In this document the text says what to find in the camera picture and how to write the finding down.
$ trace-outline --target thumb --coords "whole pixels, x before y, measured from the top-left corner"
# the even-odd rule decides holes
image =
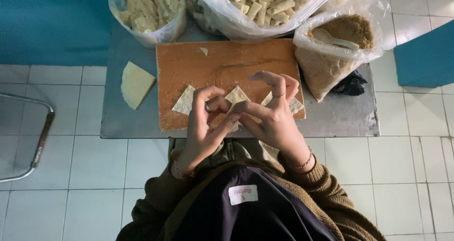
[[[235,123],[241,118],[241,114],[237,112],[231,112],[227,117],[224,118],[223,122],[213,130],[211,135],[213,139],[220,141],[229,133],[230,129]]]

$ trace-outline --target blue stool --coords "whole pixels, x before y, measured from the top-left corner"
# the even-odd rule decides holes
[[[401,86],[440,87],[454,82],[454,20],[394,48]]]

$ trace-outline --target ring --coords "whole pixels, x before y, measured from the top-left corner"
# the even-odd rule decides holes
[[[210,108],[208,107],[208,104],[206,101],[205,101],[205,111],[207,111],[208,113],[212,113]]]
[[[273,98],[278,99],[278,98],[282,98],[283,96],[285,96],[286,93],[284,93],[283,95],[280,95],[280,96],[275,96],[275,95],[272,95],[272,96],[273,96]]]

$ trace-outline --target white tiled floor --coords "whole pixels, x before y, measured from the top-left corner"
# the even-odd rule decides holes
[[[388,51],[371,63],[382,136],[307,143],[388,240],[451,241],[454,84],[399,86],[392,48],[452,20],[454,1],[390,3],[393,15],[379,21]],[[37,170],[0,184],[0,241],[113,240],[145,181],[165,168],[168,140],[99,138],[105,74],[0,65],[0,91],[44,99],[57,112]],[[27,168],[44,117],[44,108],[0,99],[0,177]]]

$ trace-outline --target white spoon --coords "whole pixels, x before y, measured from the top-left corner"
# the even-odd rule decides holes
[[[331,43],[331,44],[337,44],[337,45],[342,45],[344,47],[357,50],[360,48],[359,45],[352,43],[347,40],[342,40],[342,39],[336,39],[328,33],[325,29],[313,29],[312,30],[312,35],[314,36],[315,39],[322,41],[324,43]]]

